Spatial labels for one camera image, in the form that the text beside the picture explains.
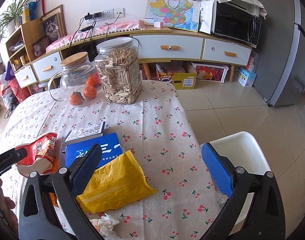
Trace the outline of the person's left hand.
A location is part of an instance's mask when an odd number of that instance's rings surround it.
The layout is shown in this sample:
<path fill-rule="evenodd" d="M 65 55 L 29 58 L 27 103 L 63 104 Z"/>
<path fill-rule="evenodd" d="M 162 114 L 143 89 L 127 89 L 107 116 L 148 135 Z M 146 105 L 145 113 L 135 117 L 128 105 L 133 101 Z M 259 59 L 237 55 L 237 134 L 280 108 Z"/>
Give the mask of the person's left hand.
<path fill-rule="evenodd" d="M 16 214 L 13 212 L 15 208 L 15 203 L 9 198 L 3 195 L 3 190 L 1 189 L 2 180 L 0 179 L 0 212 L 7 220 L 9 227 L 14 231 L 18 231 L 18 219 Z"/>

